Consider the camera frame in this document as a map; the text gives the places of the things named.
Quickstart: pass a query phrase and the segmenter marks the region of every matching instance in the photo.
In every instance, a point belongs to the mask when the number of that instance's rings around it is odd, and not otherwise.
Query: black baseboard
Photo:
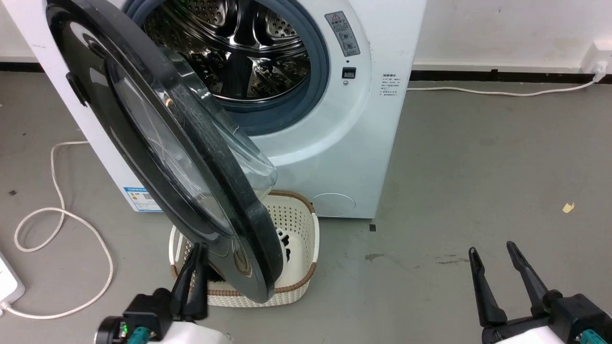
[[[38,63],[0,62],[0,72],[44,73]],[[496,81],[502,83],[551,83],[585,84],[593,79],[593,74],[568,73],[509,73],[498,72],[455,72],[451,70],[413,70],[410,81]],[[612,75],[607,75],[600,84],[612,84]]]
[[[44,73],[36,62],[0,62],[0,72]]]

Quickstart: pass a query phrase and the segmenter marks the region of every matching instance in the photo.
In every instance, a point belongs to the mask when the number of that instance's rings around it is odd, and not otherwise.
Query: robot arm
[[[606,344],[612,343],[612,319],[586,296],[564,297],[548,290],[527,259],[511,241],[506,244],[514,268],[521,274],[531,300],[531,316],[508,320],[485,278],[485,266],[474,247],[469,261],[482,343]]]
[[[95,334],[95,344],[231,344],[232,339],[193,323],[208,316],[207,249],[196,244],[179,273],[172,291],[138,294],[122,316],[105,318]],[[192,275],[197,276],[192,295]]]

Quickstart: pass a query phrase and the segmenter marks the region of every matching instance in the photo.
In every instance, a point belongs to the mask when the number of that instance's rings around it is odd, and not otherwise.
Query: wall outlet
[[[9,262],[0,252],[0,305],[15,302],[25,291],[26,287],[23,286]]]
[[[612,37],[596,40],[591,44],[586,55],[580,62],[580,72],[593,74],[598,63],[604,62],[612,70]]]

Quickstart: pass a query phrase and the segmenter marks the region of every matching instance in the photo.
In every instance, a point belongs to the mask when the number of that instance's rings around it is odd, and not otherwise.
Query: washing machine door
[[[274,166],[176,53],[106,0],[48,0],[67,79],[164,213],[235,289],[266,302],[282,272],[259,196]]]

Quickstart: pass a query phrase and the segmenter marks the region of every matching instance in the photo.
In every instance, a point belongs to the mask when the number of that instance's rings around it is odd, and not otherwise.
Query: power strip
[[[22,297],[25,292],[26,287],[0,252],[0,305],[2,308],[10,305]],[[0,308],[0,316],[3,314],[2,308]]]

